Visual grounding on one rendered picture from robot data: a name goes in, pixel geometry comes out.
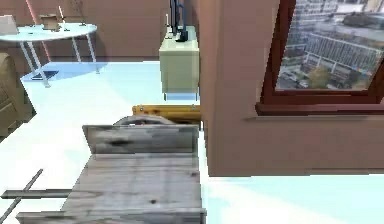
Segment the round pale blue table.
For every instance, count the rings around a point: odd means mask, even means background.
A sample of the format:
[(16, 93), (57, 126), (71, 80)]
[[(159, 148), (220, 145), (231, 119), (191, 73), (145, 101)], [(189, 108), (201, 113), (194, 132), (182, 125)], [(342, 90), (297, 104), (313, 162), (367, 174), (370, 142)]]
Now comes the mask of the round pale blue table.
[(96, 54), (90, 38), (90, 35), (97, 31), (97, 26), (95, 24), (60, 23), (60, 29), (58, 32), (44, 30), (43, 25), (39, 24), (18, 27), (18, 31), (19, 33), (15, 35), (0, 35), (0, 41), (15, 42), (20, 45), (31, 72), (34, 75), (39, 74), (42, 77), (42, 83), (46, 88), (49, 88), (50, 84), (34, 49), (34, 42), (46, 42), (70, 38), (72, 40), (72, 47), (75, 51), (77, 60), (81, 63), (81, 57), (75, 38), (85, 36), (92, 62), (96, 63)]

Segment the brown cardboard box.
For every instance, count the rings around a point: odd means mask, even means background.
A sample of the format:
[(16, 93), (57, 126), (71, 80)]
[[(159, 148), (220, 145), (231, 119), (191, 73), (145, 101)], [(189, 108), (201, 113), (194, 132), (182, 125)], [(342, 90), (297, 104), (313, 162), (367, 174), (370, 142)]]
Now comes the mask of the brown cardboard box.
[(40, 15), (40, 19), (44, 30), (59, 31), (60, 25), (56, 14), (43, 14)]

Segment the grey wooden table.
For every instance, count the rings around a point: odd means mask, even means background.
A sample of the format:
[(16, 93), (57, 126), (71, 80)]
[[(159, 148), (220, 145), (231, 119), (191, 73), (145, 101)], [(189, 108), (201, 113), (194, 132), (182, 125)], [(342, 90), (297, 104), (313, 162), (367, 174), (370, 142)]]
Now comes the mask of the grey wooden table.
[(91, 156), (70, 189), (6, 190), (1, 199), (63, 198), (58, 211), (20, 212), (20, 224), (206, 224), (199, 127), (155, 115), (85, 125)]

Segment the red framed window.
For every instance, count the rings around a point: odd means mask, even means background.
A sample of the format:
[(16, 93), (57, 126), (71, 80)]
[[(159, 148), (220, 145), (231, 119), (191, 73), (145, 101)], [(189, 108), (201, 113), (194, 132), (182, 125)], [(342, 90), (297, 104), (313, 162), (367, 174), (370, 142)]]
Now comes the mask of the red framed window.
[(279, 0), (260, 116), (384, 115), (384, 9)]

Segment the black television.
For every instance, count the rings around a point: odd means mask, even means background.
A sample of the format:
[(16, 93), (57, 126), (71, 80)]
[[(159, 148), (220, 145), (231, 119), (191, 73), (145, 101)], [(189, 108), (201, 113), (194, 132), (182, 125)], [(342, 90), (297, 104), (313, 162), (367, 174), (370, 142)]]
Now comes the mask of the black television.
[(171, 12), (171, 31), (174, 37), (179, 36), (177, 42), (186, 42), (188, 32), (185, 24), (185, 7), (179, 0), (169, 0)]

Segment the cream cabinet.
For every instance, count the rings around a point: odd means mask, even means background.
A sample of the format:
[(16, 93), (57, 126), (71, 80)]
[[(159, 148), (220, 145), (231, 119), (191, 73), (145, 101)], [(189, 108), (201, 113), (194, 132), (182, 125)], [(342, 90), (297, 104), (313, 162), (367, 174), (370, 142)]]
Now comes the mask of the cream cabinet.
[(163, 98), (170, 94), (199, 93), (200, 49), (194, 26), (187, 26), (188, 40), (167, 33), (159, 48)]

